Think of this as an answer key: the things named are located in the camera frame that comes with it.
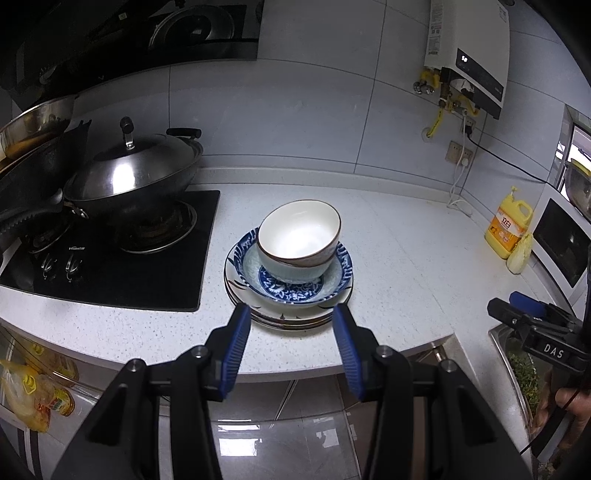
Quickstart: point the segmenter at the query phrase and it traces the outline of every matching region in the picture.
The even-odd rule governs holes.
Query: black glass cooktop
[[[150,254],[125,252],[104,226],[76,219],[41,252],[30,253],[35,249],[23,243],[0,275],[0,285],[81,303],[194,312],[219,196],[218,190],[183,193],[180,200],[197,213],[195,227]]]

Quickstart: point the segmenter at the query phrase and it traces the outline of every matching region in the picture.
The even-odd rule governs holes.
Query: microwave
[[[534,237],[532,251],[569,304],[584,305],[591,223],[558,190],[546,184],[528,231]]]

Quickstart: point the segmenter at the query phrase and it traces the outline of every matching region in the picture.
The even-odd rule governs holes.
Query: stove knob
[[[70,254],[70,258],[68,258],[68,262],[66,263],[66,278],[69,282],[80,274],[81,265],[82,260],[74,258],[74,253]]]
[[[55,276],[55,272],[53,271],[53,267],[55,266],[57,259],[52,258],[50,254],[47,254],[46,257],[43,259],[41,263],[41,269],[43,270],[43,278],[46,280],[48,278],[53,278]]]

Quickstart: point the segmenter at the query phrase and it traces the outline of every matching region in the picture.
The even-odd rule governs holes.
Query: water heater
[[[509,71],[509,14],[498,0],[431,0],[425,66],[498,119]]]

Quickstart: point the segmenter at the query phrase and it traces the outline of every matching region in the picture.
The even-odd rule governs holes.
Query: white cable
[[[467,160],[464,160],[464,152],[465,151],[466,151],[466,114],[464,114],[464,116],[462,118],[462,151],[460,152],[460,158],[456,162],[456,167],[453,169],[453,184],[452,184],[452,188],[449,190],[449,202],[447,202],[447,208],[455,207],[458,210],[460,210],[464,215],[470,217],[470,216],[472,216],[471,209],[470,209],[470,212],[466,212],[465,210],[462,210],[458,206],[458,204],[462,203],[462,202],[464,202],[467,205],[470,205],[470,204],[462,198],[458,198],[457,200],[453,199],[454,195],[456,194],[457,184],[460,182],[460,179],[462,178],[462,175],[464,175],[464,171],[466,170],[466,167],[468,166]],[[456,178],[457,168],[460,165],[460,163],[462,164],[462,171],[460,172],[460,176],[458,178]]]

